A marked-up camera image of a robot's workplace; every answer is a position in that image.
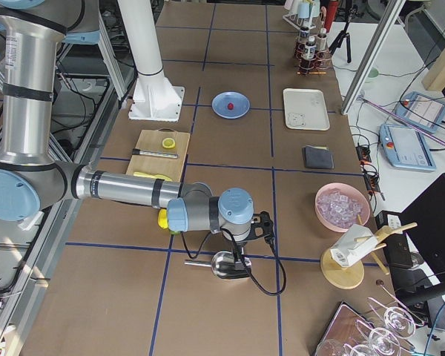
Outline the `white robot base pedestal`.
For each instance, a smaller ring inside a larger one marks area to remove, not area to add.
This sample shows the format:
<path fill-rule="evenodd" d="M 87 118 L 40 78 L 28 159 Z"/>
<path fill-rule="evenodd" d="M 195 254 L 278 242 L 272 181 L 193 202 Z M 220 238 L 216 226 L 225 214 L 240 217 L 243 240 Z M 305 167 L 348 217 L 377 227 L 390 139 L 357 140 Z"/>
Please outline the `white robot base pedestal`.
<path fill-rule="evenodd" d="M 185 88 L 175 87 L 164 73 L 154 16 L 149 1 L 120 1 L 137 80 L 130 119 L 176 122 Z"/>

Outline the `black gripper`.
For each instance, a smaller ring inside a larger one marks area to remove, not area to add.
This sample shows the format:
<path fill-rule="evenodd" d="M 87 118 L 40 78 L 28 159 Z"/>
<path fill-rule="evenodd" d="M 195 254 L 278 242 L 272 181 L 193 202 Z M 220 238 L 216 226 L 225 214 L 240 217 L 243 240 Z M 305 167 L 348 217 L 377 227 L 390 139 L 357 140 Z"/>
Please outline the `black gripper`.
<path fill-rule="evenodd" d="M 236 271 L 243 271 L 244 265 L 249 264 L 249 259 L 245 256 L 244 245 L 245 243 L 239 243 L 235 240 L 232 242 L 232 253 L 234 257 L 234 269 Z"/>

